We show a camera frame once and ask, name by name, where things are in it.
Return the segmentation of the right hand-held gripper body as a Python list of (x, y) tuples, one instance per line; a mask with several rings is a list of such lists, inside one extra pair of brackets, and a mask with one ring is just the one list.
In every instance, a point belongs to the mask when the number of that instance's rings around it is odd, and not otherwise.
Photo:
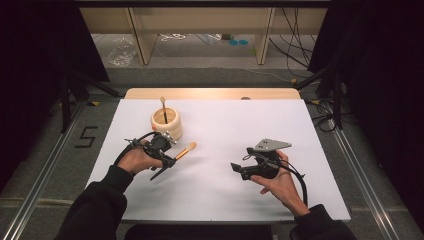
[(245, 166), (245, 172), (241, 174), (243, 180), (249, 180), (251, 176), (257, 175), (266, 179), (274, 178), (279, 169), (282, 167), (281, 160), (277, 151), (279, 149), (291, 147), (291, 143), (282, 142), (272, 139), (262, 139), (254, 147), (254, 150), (257, 151), (256, 156), (248, 156), (248, 154), (243, 157), (243, 160), (248, 160), (253, 157), (256, 161), (256, 164), (253, 166)]

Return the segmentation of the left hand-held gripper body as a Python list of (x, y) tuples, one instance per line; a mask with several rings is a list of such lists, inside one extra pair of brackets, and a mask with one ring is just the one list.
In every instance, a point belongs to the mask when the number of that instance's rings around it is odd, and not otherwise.
[(168, 164), (172, 158), (167, 156), (166, 152), (176, 143), (168, 132), (153, 132), (153, 138), (143, 144), (143, 150), (148, 156)]

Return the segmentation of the large black makeup brush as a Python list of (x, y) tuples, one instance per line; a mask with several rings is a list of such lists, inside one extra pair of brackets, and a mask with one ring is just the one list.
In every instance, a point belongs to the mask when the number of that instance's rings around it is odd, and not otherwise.
[[(183, 156), (185, 156), (190, 151), (194, 150), (197, 147), (196, 142), (191, 142), (186, 148), (184, 148), (180, 153), (178, 153), (174, 158), (176, 159), (176, 162), (181, 159)], [(166, 171), (169, 168), (163, 169), (161, 168), (157, 173), (155, 173), (151, 178), (150, 181), (158, 177), (160, 174), (162, 174), (164, 171)]]

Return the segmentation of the ribbed cream brush holder cup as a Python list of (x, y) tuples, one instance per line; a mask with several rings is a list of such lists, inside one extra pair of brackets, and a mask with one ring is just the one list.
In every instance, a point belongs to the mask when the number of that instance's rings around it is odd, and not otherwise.
[(183, 134), (182, 118), (174, 108), (166, 107), (168, 124), (164, 123), (162, 109), (155, 111), (151, 116), (152, 129), (161, 133), (168, 132), (174, 140), (179, 140)]

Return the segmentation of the small black makeup brush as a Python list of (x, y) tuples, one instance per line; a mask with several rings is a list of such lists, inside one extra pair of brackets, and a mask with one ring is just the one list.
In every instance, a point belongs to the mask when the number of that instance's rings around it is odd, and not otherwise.
[(163, 112), (163, 117), (164, 117), (164, 123), (168, 124), (165, 101), (166, 101), (165, 97), (163, 97), (163, 96), (160, 97), (160, 102), (162, 104), (162, 112)]

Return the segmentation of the person's left hand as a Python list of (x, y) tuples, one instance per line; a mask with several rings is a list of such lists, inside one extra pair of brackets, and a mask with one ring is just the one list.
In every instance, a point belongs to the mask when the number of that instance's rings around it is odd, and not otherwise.
[(152, 167), (161, 168), (163, 164), (161, 160), (147, 155), (142, 147), (135, 147), (122, 156), (117, 166), (131, 175), (137, 175)]

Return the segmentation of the person's right hand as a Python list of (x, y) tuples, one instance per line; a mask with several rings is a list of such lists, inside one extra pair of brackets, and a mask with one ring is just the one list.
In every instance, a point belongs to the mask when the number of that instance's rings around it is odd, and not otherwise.
[(250, 180), (263, 187), (261, 194), (270, 192), (275, 196), (295, 217), (301, 217), (310, 213), (309, 208), (300, 198), (295, 187), (291, 172), (288, 168), (288, 156), (282, 151), (277, 150), (279, 159), (283, 168), (279, 169), (278, 174), (273, 179), (266, 179), (261, 176), (253, 175)]

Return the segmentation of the white table mat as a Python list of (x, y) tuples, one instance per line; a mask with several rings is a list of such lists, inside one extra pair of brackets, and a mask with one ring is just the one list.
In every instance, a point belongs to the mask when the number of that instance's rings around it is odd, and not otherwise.
[(150, 223), (275, 223), (293, 216), (259, 185), (231, 168), (253, 164), (246, 150), (268, 138), (288, 143), (285, 154), (303, 175), (311, 206), (323, 204), (334, 219), (349, 211), (301, 100), (170, 100), (182, 118), (182, 137), (169, 150), (175, 156), (196, 148), (156, 176), (143, 171), (125, 192), (126, 221)]

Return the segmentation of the person's dark lap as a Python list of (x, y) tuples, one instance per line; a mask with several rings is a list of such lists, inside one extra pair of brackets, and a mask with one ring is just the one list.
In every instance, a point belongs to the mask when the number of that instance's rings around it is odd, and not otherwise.
[(267, 225), (134, 225), (124, 240), (273, 240)]

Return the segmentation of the black metal stand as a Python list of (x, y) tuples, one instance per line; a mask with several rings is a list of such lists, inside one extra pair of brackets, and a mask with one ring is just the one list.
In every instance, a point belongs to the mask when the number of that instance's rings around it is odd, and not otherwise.
[(323, 69), (317, 71), (312, 76), (306, 78), (298, 84), (294, 85), (294, 88), (298, 91), (304, 87), (312, 84), (319, 80), (320, 83), (316, 89), (316, 96), (318, 98), (327, 98), (332, 96), (333, 98), (333, 109), (332, 116), (335, 126), (342, 129), (341, 123), (341, 75), (338, 67), (334, 63), (329, 63)]
[(70, 95), (73, 95), (79, 102), (88, 100), (90, 94), (86, 89), (87, 85), (93, 86), (112, 97), (122, 97), (122, 94), (118, 91), (94, 80), (86, 74), (78, 71), (68, 71), (63, 75), (61, 81), (62, 133), (68, 129), (72, 121)]

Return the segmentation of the clear plastic bag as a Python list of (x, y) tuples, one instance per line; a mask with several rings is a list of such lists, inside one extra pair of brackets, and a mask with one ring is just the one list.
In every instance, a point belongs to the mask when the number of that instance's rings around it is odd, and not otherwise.
[(115, 39), (113, 43), (114, 48), (107, 57), (108, 62), (116, 67), (128, 67), (136, 56), (134, 44), (125, 37)]

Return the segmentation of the beige wooden desk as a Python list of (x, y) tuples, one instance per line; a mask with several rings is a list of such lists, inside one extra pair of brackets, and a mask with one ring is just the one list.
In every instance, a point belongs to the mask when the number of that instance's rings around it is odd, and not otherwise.
[(132, 35), (142, 65), (149, 63), (160, 33), (251, 34), (257, 63), (262, 65), (270, 35), (289, 34), (295, 27), (302, 35), (317, 35), (327, 10), (300, 7), (82, 7), (80, 12), (91, 33)]

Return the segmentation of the black curtain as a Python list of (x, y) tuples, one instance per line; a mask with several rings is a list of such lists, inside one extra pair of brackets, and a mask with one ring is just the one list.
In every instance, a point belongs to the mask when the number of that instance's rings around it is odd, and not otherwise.
[(69, 71), (108, 75), (75, 0), (0, 0), (0, 191), (24, 160)]
[(424, 0), (331, 0), (308, 70), (329, 64), (347, 29), (364, 34), (342, 81), (379, 163), (424, 233)]

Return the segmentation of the aluminium floor rail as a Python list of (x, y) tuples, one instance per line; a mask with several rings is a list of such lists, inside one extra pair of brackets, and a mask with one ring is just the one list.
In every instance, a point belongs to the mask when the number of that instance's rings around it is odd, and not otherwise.
[(60, 126), (58, 110), (0, 193), (0, 240), (18, 240), (73, 134), (85, 103), (71, 106), (71, 120)]
[(354, 153), (344, 131), (336, 128), (334, 130), (334, 135), (383, 238), (385, 240), (400, 240), (399, 235), (394, 228), (393, 221), (390, 219), (382, 202), (378, 198), (374, 188), (366, 176), (366, 173)]

